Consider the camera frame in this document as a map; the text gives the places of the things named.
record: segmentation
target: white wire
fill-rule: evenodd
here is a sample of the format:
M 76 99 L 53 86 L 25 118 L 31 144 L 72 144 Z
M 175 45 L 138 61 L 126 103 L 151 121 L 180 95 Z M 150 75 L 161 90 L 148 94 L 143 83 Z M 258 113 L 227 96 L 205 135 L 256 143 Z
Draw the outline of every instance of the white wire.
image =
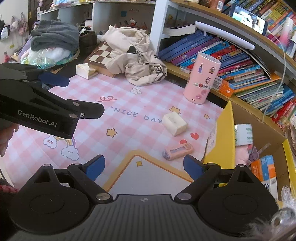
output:
M 282 84 L 283 84 L 283 82 L 284 82 L 284 78 L 285 78 L 285 74 L 286 74 L 286 53 L 285 53 L 284 47 L 283 47 L 282 43 L 279 41 L 279 39 L 278 39 L 278 38 L 277 38 L 272 32 L 270 32 L 269 30 L 267 30 L 267 32 L 268 32 L 269 34 L 272 34 L 272 35 L 277 39 L 277 41 L 280 43 L 281 48 L 282 48 L 283 53 L 284 53 L 284 61 L 285 61 L 285 65 L 284 65 L 284 72 L 283 72 L 283 77 L 282 77 L 282 79 L 281 79 L 281 83 L 280 83 L 280 85 L 279 85 L 277 91 L 274 93 L 274 95 L 272 95 L 271 100 L 270 100 L 269 104 L 267 105 L 267 107 L 266 107 L 266 109 L 265 109 L 265 111 L 264 111 L 263 118 L 262 118 L 262 122 L 264 122 L 264 117 L 265 117 L 265 114 L 266 114 L 267 109 L 268 109 L 269 106 L 271 105 L 271 103 L 272 103 L 272 101 L 274 100 L 274 97 L 276 96 L 276 94 L 279 92 L 279 89 L 280 89 L 280 87 L 282 86 Z

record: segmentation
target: play mat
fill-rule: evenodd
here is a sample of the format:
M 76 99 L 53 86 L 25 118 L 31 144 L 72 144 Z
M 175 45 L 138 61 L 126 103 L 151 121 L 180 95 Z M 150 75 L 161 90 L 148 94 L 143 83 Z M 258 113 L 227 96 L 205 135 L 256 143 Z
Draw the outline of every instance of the play mat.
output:
M 145 183 L 149 194 L 160 194 L 170 182 L 178 183 L 175 189 L 168 190 L 176 194 L 191 179 L 183 169 L 183 158 L 167 161 L 162 151 L 188 142 L 194 147 L 192 155 L 201 160 L 209 133 L 222 112 L 222 108 L 209 101 L 203 105 L 189 102 L 183 96 L 182 87 L 166 80 L 136 87 L 123 75 L 110 78 L 99 74 L 90 80 L 74 76 L 69 86 L 50 91 L 64 99 L 101 103 L 105 112 L 97 120 L 80 119 L 70 140 L 21 126 L 0 159 L 16 188 L 21 188 L 43 164 L 49 163 L 55 169 L 67 168 L 102 154 L 104 170 L 95 182 L 112 195 L 140 194 L 135 184 L 139 179 L 138 185 Z M 188 123 L 187 130 L 175 137 L 161 123 L 162 117 L 171 111 Z M 128 179 L 129 173 L 135 171 L 138 173 Z M 120 183 L 133 190 L 123 189 Z M 157 184 L 159 187 L 152 192 L 150 189 Z

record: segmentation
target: yellow box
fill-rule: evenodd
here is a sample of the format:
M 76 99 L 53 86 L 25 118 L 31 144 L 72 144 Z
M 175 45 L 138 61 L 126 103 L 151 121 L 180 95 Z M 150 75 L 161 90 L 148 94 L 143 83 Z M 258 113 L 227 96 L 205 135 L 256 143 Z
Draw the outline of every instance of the yellow box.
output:
M 253 114 L 239 105 L 228 102 L 218 118 L 208 138 L 204 163 L 214 162 L 223 169 L 234 168 L 235 124 L 251 124 L 254 145 L 259 150 L 265 148 L 260 157 L 272 155 L 276 170 L 279 199 L 283 186 L 291 188 L 296 197 L 296 171 L 288 140 L 279 132 L 262 123 Z

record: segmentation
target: gray blanket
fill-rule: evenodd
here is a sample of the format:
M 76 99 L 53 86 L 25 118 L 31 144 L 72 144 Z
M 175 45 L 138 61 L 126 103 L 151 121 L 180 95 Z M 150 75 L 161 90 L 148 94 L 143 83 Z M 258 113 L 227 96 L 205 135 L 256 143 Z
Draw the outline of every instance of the gray blanket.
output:
M 31 36 L 31 50 L 33 51 L 48 47 L 75 51 L 79 47 L 78 29 L 71 24 L 55 20 L 41 20 L 39 27 L 32 30 Z

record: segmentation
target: white lamp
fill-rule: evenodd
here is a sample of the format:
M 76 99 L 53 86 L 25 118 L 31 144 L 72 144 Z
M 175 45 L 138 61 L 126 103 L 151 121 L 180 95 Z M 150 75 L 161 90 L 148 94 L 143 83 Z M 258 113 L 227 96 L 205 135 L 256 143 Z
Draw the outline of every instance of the white lamp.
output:
M 211 33 L 211 34 L 215 34 L 217 35 L 218 37 L 221 37 L 221 38 L 224 38 L 226 40 L 229 40 L 245 49 L 250 49 L 250 50 L 253 50 L 255 49 L 255 46 L 253 44 L 250 44 L 249 42 L 231 34 L 231 33 L 228 33 L 224 30 L 221 30 L 219 28 L 216 28 L 216 27 L 213 27 L 211 25 L 208 25 L 208 24 L 205 24 L 205 23 L 201 23 L 201 22 L 195 22 L 195 25 L 197 28 L 199 28 L 200 30 L 204 30 L 208 33 Z

